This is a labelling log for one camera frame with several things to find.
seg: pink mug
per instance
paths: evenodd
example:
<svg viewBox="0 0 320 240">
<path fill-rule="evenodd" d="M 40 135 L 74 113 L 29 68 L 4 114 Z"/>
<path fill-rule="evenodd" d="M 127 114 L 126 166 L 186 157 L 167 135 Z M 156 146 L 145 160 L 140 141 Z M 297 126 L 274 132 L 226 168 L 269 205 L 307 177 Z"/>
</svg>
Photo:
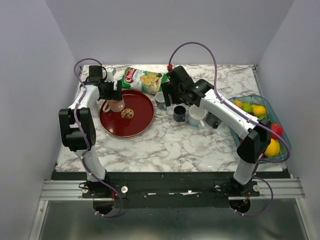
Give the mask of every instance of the pink mug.
<svg viewBox="0 0 320 240">
<path fill-rule="evenodd" d="M 120 101 L 107 100 L 103 105 L 102 111 L 104 113 L 107 113 L 111 110 L 112 112 L 117 113 L 117 112 L 121 112 L 124 108 L 125 108 L 125 101 L 123 99 Z"/>
</svg>

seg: white marble surface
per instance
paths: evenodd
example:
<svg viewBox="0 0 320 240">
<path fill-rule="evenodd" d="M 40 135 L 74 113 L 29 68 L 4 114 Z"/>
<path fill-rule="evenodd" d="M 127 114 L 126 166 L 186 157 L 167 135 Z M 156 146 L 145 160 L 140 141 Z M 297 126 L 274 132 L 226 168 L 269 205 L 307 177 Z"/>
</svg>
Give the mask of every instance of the white marble surface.
<svg viewBox="0 0 320 240">
<path fill-rule="evenodd" d="M 131 67 L 165 73 L 165 65 L 130 65 Z M 128 65 L 108 65 L 117 72 L 119 80 Z M 213 84 L 212 65 L 185 65 L 196 81 L 205 79 Z M 88 76 L 89 68 L 83 67 L 81 79 Z M 219 65 L 217 88 L 226 97 L 259 94 L 248 65 Z M 96 149 L 102 165 L 109 172 L 229 172 L 235 171 L 239 157 L 229 127 L 222 122 L 218 129 L 208 125 L 204 129 L 187 123 L 175 122 L 173 108 L 157 109 L 154 97 L 148 95 L 155 106 L 152 124 L 142 134 L 120 138 L 108 134 L 98 117 L 94 117 Z M 76 155 L 62 145 L 56 170 L 58 172 L 84 172 Z M 258 171 L 281 171 L 279 164 L 261 164 Z"/>
</svg>

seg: dark blue mug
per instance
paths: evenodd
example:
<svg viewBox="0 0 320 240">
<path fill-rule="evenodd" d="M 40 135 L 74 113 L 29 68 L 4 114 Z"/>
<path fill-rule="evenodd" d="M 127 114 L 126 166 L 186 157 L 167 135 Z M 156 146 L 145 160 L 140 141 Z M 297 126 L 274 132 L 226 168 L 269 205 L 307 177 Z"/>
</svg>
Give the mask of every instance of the dark blue mug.
<svg viewBox="0 0 320 240">
<path fill-rule="evenodd" d="M 173 118 L 176 122 L 185 122 L 186 108 L 184 106 L 176 106 L 173 110 Z"/>
</svg>

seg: chips bag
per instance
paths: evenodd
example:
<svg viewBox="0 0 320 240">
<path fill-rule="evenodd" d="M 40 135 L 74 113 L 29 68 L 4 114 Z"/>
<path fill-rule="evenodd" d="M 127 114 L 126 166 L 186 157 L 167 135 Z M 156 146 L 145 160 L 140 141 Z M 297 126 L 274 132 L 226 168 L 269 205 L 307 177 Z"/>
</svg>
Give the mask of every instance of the chips bag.
<svg viewBox="0 0 320 240">
<path fill-rule="evenodd" d="M 165 83 L 168 77 L 164 73 L 127 67 L 121 80 L 123 89 L 132 89 L 155 95 L 157 92 L 162 92 L 161 84 Z"/>
</svg>

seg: green lime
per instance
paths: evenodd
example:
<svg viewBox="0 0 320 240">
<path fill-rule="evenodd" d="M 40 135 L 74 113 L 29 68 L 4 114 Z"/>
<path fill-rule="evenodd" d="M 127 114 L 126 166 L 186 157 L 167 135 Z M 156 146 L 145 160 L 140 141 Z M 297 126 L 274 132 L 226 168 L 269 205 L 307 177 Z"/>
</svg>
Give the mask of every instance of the green lime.
<svg viewBox="0 0 320 240">
<path fill-rule="evenodd" d="M 246 113 L 252 113 L 252 107 L 251 107 L 250 103 L 245 102 L 243 104 L 243 111 L 245 111 Z"/>
<path fill-rule="evenodd" d="M 258 118 L 260 119 L 260 120 L 262 120 L 262 119 L 264 119 L 264 118 L 266 118 L 267 116 L 266 115 L 261 115 L 261 116 L 259 116 Z"/>
</svg>

